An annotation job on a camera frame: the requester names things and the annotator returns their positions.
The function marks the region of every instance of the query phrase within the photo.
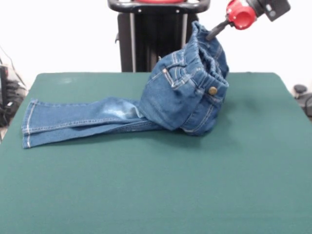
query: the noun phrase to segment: green table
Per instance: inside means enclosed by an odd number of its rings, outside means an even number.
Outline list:
[[[311,234],[312,128],[274,74],[234,73],[216,128],[22,149],[30,98],[139,98],[148,74],[42,74],[0,145],[0,234]]]

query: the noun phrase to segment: jeans button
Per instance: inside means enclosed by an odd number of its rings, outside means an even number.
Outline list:
[[[218,89],[217,89],[216,87],[214,87],[214,86],[210,87],[210,88],[209,88],[209,91],[208,91],[208,93],[209,93],[210,95],[216,95],[217,92],[218,92]]]

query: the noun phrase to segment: white stitching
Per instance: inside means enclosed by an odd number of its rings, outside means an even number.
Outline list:
[[[182,64],[183,64],[183,66],[185,66],[185,50],[181,50],[181,56],[182,56]]]
[[[171,76],[168,74],[169,71],[165,68],[165,69],[162,70],[162,72],[164,73],[165,78],[170,83],[171,87],[173,87],[174,86],[174,81],[172,80]]]
[[[177,71],[177,67],[175,67],[175,79],[177,79],[176,71]]]
[[[207,119],[209,119],[211,113],[213,112],[213,109],[214,109],[214,106],[213,105],[210,105],[205,117],[203,118],[203,120],[201,121],[201,123],[195,128],[195,129],[191,129],[191,130],[185,130],[183,129],[186,133],[194,133],[196,132],[198,129],[200,129],[204,123],[206,122]]]
[[[174,61],[174,63],[177,63],[177,60],[176,60],[176,52],[173,52],[173,53],[172,53],[172,60]]]
[[[156,75],[154,75],[152,78],[150,78],[150,80],[146,83],[146,85],[148,85],[149,83],[151,83],[152,81],[154,81],[156,78],[159,77],[159,75],[162,74],[162,71],[158,72]]]
[[[36,106],[36,103],[34,103],[33,107],[31,108],[31,111],[30,111],[30,114],[29,114],[29,117],[28,117],[28,121],[27,121],[27,132],[28,132],[28,138],[27,138],[27,146],[30,148],[30,131],[29,131],[29,122],[30,122],[30,118],[31,118],[31,115],[33,114],[34,112],[34,108]]]
[[[219,46],[219,47],[218,47],[218,50],[217,50],[217,52],[216,52],[216,54],[215,54],[215,57],[214,57],[215,60],[218,60],[218,59],[219,59],[219,57],[220,57],[222,51],[223,51],[223,50],[222,50],[222,47]]]
[[[27,129],[23,129],[23,131],[27,131],[30,133],[34,133],[35,131],[38,130],[57,130],[60,128],[64,128],[64,127],[79,127],[81,124],[85,124],[85,123],[91,123],[91,124],[97,124],[97,123],[105,123],[107,121],[112,121],[112,120],[120,120],[119,118],[102,118],[102,119],[86,119],[86,120],[81,120],[81,121],[72,121],[69,123],[64,123],[64,124],[59,124],[59,125],[55,125],[55,126],[44,126],[44,127],[38,127],[38,128],[27,128]]]

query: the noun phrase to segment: jeans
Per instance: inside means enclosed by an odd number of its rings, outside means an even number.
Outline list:
[[[31,99],[22,122],[23,148],[95,134],[213,129],[229,87],[226,56],[198,21],[189,42],[152,70],[140,100],[108,97],[94,103],[54,104]]]

